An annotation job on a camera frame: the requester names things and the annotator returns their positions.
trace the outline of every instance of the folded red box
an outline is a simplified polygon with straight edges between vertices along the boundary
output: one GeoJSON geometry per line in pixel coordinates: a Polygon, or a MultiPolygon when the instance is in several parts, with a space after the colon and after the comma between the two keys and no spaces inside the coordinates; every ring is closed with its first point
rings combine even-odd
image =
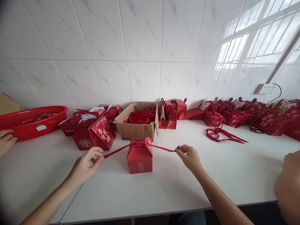
{"type": "Polygon", "coordinates": [[[177,119],[178,120],[186,120],[187,118],[187,105],[186,105],[187,99],[185,98],[184,101],[180,99],[175,99],[174,103],[176,105],[177,111],[177,119]]]}

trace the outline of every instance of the white tile wall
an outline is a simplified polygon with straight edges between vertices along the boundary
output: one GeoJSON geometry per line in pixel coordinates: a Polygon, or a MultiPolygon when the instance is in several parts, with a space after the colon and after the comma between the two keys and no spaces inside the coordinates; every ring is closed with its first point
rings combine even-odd
{"type": "MultiPolygon", "coordinates": [[[[10,0],[0,20],[0,91],[24,108],[72,112],[132,99],[253,94],[300,29],[300,0],[10,0]]],[[[300,98],[300,40],[272,82],[300,98]]]]}

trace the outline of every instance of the red paper bag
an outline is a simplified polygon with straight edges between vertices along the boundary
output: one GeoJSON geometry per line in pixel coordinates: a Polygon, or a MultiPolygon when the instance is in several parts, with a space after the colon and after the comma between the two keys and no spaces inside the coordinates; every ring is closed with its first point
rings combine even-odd
{"type": "Polygon", "coordinates": [[[187,99],[185,98],[184,101],[180,100],[180,99],[175,99],[175,105],[177,108],[177,119],[178,120],[186,120],[187,118],[187,105],[186,102],[187,99]]]}
{"type": "Polygon", "coordinates": [[[287,115],[291,115],[295,119],[291,122],[289,128],[284,132],[285,135],[300,141],[300,105],[290,108],[287,115]]]}
{"type": "Polygon", "coordinates": [[[193,108],[187,111],[187,120],[202,120],[204,112],[199,108],[193,108]]]}
{"type": "Polygon", "coordinates": [[[279,109],[270,109],[265,115],[259,118],[254,126],[268,135],[280,136],[289,127],[294,119],[293,116],[286,114],[287,106],[279,109]]]}
{"type": "Polygon", "coordinates": [[[159,122],[158,122],[158,128],[159,129],[166,129],[167,128],[167,122],[166,122],[166,117],[165,117],[164,104],[160,105],[159,111],[160,111],[160,119],[159,119],[159,122]]]}
{"type": "Polygon", "coordinates": [[[257,98],[254,98],[252,101],[246,100],[246,101],[245,101],[245,105],[244,105],[244,110],[248,110],[249,107],[250,107],[253,103],[255,103],[256,101],[257,101],[257,98]]]}
{"type": "Polygon", "coordinates": [[[114,124],[110,120],[107,120],[105,116],[101,116],[96,122],[89,126],[88,131],[93,146],[108,151],[116,137],[114,127],[114,124]]]}

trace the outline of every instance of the red ribbon loop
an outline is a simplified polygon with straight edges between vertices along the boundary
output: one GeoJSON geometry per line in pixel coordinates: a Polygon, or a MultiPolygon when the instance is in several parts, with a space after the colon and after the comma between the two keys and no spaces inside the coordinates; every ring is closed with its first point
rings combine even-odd
{"type": "Polygon", "coordinates": [[[238,143],[241,143],[241,144],[245,144],[244,142],[248,143],[247,141],[245,141],[245,140],[243,140],[243,139],[241,139],[241,138],[239,138],[239,137],[237,137],[237,136],[235,136],[235,135],[233,135],[233,134],[231,134],[231,133],[229,133],[229,132],[227,132],[227,131],[219,128],[219,127],[215,128],[215,129],[211,129],[211,128],[206,129],[206,135],[211,140],[213,140],[215,142],[222,142],[222,141],[227,141],[228,140],[228,141],[238,142],[238,143]],[[220,137],[219,132],[224,134],[228,138],[225,138],[223,140],[219,140],[219,137],[220,137]]]}
{"type": "Polygon", "coordinates": [[[165,151],[167,151],[167,152],[175,152],[175,150],[170,150],[170,149],[167,149],[167,148],[164,148],[164,147],[159,147],[159,146],[156,146],[156,145],[149,144],[149,143],[147,143],[147,142],[145,142],[145,141],[142,141],[142,142],[135,142],[135,143],[131,143],[131,144],[125,145],[125,146],[122,147],[122,148],[119,148],[119,149],[117,149],[117,150],[115,150],[115,151],[113,151],[113,152],[111,152],[111,153],[109,153],[109,154],[107,154],[107,155],[104,155],[104,158],[108,158],[109,156],[111,156],[111,155],[113,155],[113,154],[115,154],[115,153],[121,151],[122,149],[124,149],[124,148],[126,148],[126,147],[128,147],[128,146],[130,146],[130,145],[132,145],[132,146],[144,146],[144,145],[149,145],[149,146],[152,146],[152,147],[156,147],[156,148],[163,149],[163,150],[165,150],[165,151]]]}

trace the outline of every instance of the open cardboard box flap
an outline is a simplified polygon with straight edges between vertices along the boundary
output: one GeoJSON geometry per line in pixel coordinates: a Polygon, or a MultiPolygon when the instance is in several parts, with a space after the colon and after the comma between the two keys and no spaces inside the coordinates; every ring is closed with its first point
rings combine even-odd
{"type": "Polygon", "coordinates": [[[135,139],[144,140],[146,137],[154,141],[154,127],[158,135],[158,106],[156,102],[138,102],[137,104],[131,103],[123,112],[115,118],[118,133],[122,139],[135,139]],[[128,121],[131,112],[140,112],[148,108],[155,108],[155,122],[151,124],[130,124],[123,123],[124,120],[128,121]]]}

